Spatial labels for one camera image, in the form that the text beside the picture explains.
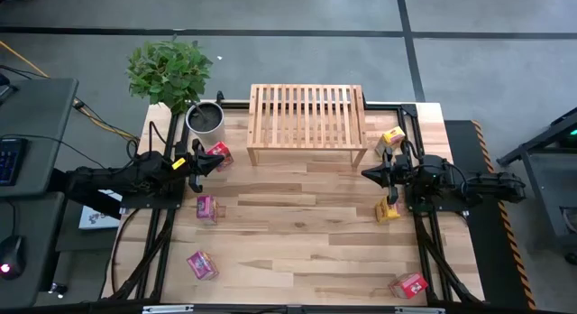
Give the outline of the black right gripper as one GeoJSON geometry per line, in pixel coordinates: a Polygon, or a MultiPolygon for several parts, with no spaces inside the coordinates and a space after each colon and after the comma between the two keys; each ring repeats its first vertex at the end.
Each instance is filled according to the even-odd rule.
{"type": "Polygon", "coordinates": [[[392,148],[386,148],[386,162],[362,171],[362,176],[375,182],[381,188],[388,188],[387,204],[398,201],[397,184],[406,185],[412,177],[411,163],[405,154],[394,155],[392,148]]]}

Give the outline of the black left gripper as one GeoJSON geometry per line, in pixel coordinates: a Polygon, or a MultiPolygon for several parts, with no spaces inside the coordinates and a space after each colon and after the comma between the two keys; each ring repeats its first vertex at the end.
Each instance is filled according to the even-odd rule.
{"type": "Polygon", "coordinates": [[[199,153],[204,151],[202,143],[195,138],[192,142],[192,152],[187,151],[187,144],[184,141],[178,142],[178,175],[188,178],[188,186],[196,193],[203,191],[203,186],[199,182],[200,176],[207,177],[213,171],[220,171],[224,156],[221,154],[201,154],[201,169],[199,166],[199,153]]]}

